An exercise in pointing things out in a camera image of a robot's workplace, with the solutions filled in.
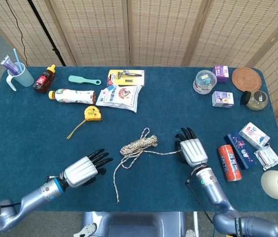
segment table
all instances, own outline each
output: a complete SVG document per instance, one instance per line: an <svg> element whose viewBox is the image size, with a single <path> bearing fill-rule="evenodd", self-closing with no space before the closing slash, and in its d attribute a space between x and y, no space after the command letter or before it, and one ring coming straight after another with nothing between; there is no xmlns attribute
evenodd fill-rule
<svg viewBox="0 0 278 237"><path fill-rule="evenodd" d="M117 67L57 67L50 89L100 90L106 87L110 69ZM216 108L211 94L200 95L192 89L198 71L211 68L193 67L127 67L144 69L146 86L139 93L137 113L99 107L103 121L86 122L72 136L66 137L84 119L87 105L64 104L48 99L32 87L15 82L12 91L2 75L0 81L0 200L20 198L40 187L47 175L58 175L70 164L94 150L105 148L114 161L107 164L105 176L87 187L68 188L66 193L42 207L49 211L196 211L201 210L184 183L191 167L179 163L176 155L143 154L129 170L116 174L120 203L112 183L112 175L122 156L121 147L139 139L145 127L158 136L158 146L148 150L171 152L175 135L181 127L191 127L201 140L210 166L233 206L239 211L278 211L278 200L268 197L261 188L262 166L242 171L243 179L227 182L217 155L224 145L223 136L240 131L254 123L270 136L278 154L278 127L269 103L262 111L240 106L241 92L231 80L218 83L214 90L234 94L235 105ZM45 67L29 67L38 78ZM101 79L102 85L72 84L70 75ZM267 92L265 81L261 90ZM196 178L192 186L207 210L214 210Z"/></svg>

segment teal comb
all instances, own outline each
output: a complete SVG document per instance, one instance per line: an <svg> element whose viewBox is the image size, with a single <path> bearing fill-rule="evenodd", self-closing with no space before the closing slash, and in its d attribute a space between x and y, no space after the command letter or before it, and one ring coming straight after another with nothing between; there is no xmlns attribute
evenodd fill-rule
<svg viewBox="0 0 278 237"><path fill-rule="evenodd" d="M83 77L78 77L78 76L69 76L69 81L73 82L73 83L78 83L78 84L82 84L82 83L92 83L95 85L100 85L102 82L101 80L96 80L96 79L86 79Z"/></svg>

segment red can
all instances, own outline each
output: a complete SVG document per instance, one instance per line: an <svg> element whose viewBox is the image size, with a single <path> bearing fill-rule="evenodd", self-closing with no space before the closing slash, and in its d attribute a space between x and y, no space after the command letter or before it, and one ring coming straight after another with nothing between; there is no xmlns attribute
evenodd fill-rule
<svg viewBox="0 0 278 237"><path fill-rule="evenodd" d="M219 147L218 151L227 180L230 182L241 180L242 176L232 147L230 145L224 145Z"/></svg>

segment woven coaster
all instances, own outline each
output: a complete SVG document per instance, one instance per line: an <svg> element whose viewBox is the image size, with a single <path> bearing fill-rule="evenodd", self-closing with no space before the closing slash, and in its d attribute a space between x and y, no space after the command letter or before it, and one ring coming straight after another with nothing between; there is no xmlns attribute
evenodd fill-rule
<svg viewBox="0 0 278 237"><path fill-rule="evenodd" d="M240 91L259 90L262 79L259 74L251 68L237 68L232 73L233 85Z"/></svg>

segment light blue cup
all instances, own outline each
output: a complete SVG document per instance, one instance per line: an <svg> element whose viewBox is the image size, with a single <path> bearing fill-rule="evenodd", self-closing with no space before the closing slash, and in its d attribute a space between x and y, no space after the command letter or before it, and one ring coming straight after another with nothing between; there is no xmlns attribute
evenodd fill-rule
<svg viewBox="0 0 278 237"><path fill-rule="evenodd" d="M15 86L12 84L12 79L16 79L22 86L28 87L31 86L34 83L34 78L30 74L30 72L27 70L27 68L24 66L23 63L21 63L22 66L22 72L19 75L13 75L10 70L7 70L8 76L6 77L6 82L8 85L12 88L12 90L16 91Z"/></svg>

